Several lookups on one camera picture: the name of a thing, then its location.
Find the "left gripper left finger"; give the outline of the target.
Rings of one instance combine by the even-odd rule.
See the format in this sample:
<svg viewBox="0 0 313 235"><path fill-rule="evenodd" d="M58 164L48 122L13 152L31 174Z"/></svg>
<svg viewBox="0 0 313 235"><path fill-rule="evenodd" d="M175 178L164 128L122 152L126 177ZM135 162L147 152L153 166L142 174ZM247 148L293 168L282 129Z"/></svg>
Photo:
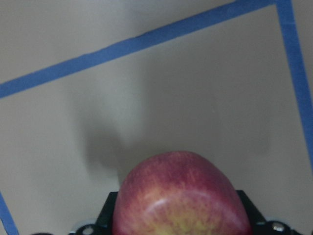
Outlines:
<svg viewBox="0 0 313 235"><path fill-rule="evenodd" d="M96 219L96 235L112 235L113 212L118 192L110 192Z"/></svg>

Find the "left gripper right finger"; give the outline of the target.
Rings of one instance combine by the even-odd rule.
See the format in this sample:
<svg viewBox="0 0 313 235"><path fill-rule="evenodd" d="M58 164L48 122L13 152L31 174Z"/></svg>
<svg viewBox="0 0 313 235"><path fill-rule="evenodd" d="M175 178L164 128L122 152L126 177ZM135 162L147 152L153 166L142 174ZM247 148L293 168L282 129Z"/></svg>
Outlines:
<svg viewBox="0 0 313 235"><path fill-rule="evenodd" d="M265 217L243 190L236 190L249 219L253 235L270 235Z"/></svg>

